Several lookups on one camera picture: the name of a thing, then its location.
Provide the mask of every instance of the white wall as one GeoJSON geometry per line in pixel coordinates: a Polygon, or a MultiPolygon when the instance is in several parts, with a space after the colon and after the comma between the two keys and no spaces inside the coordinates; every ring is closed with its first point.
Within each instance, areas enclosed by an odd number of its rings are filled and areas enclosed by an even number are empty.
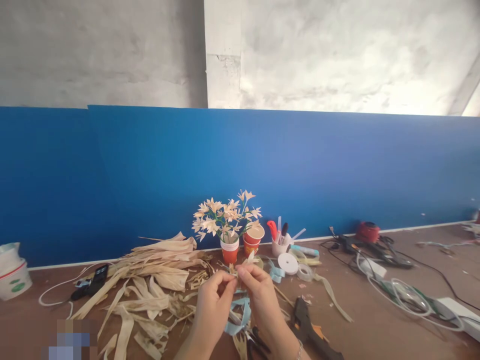
{"type": "Polygon", "coordinates": [[[205,24],[211,108],[447,115],[480,52],[477,0],[205,0],[205,24]]]}
{"type": "Polygon", "coordinates": [[[2,0],[0,106],[206,107],[203,2],[2,0]]]}

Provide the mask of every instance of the white tape roll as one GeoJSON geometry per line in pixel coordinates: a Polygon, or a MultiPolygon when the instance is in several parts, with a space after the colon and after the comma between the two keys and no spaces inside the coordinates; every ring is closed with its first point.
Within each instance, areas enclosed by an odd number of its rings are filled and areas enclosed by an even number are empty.
{"type": "Polygon", "coordinates": [[[306,264],[298,264],[298,272],[296,273],[300,280],[311,282],[314,279],[314,271],[306,264]]]}
{"type": "Polygon", "coordinates": [[[287,275],[295,275],[299,270],[299,262],[292,254],[284,252],[278,257],[278,266],[287,275]]]}

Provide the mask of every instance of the pixelated blur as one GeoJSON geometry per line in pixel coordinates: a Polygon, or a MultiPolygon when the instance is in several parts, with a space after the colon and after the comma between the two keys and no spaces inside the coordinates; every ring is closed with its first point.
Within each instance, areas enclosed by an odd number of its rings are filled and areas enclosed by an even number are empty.
{"type": "Polygon", "coordinates": [[[93,320],[57,320],[56,334],[41,349],[41,360],[96,360],[97,322],[93,320]]]}

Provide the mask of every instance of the finger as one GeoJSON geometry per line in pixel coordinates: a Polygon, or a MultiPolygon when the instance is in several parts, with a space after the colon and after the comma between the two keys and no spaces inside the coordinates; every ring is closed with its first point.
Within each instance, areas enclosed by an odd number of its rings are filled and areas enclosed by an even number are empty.
{"type": "Polygon", "coordinates": [[[234,298],[235,290],[237,289],[237,284],[238,281],[236,278],[233,278],[233,280],[228,282],[225,290],[223,291],[223,294],[220,297],[220,300],[218,301],[220,306],[228,308],[230,307],[230,305],[232,304],[232,299],[234,298]]]}
{"type": "Polygon", "coordinates": [[[260,287],[260,283],[250,274],[246,266],[238,267],[238,276],[243,281],[245,286],[252,292],[256,292],[260,287]]]}
{"type": "Polygon", "coordinates": [[[208,283],[218,288],[221,283],[229,282],[233,279],[235,279],[235,276],[233,276],[232,274],[226,273],[223,270],[219,270],[214,273],[210,279],[208,279],[208,283]]]}
{"type": "Polygon", "coordinates": [[[245,264],[245,265],[238,265],[237,271],[240,273],[240,268],[244,268],[248,271],[257,281],[262,282],[270,277],[265,271],[259,268],[257,265],[254,264],[245,264]]]}

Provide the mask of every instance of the power strip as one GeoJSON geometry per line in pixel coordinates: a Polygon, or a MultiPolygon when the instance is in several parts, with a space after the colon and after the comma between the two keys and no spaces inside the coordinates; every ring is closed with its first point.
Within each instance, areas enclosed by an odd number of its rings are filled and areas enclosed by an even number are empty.
{"type": "Polygon", "coordinates": [[[384,278],[387,273],[387,269],[383,266],[378,265],[375,261],[370,258],[361,258],[359,261],[360,270],[362,270],[369,277],[374,278],[377,281],[380,281],[384,278]]]}
{"type": "MultiPolygon", "coordinates": [[[[463,322],[463,326],[465,327],[464,331],[480,343],[480,316],[450,297],[435,299],[434,303],[436,309],[444,318],[452,319],[455,317],[454,314],[460,317],[460,320],[463,322]]],[[[457,319],[454,319],[451,322],[457,326],[460,325],[457,319]]]]}

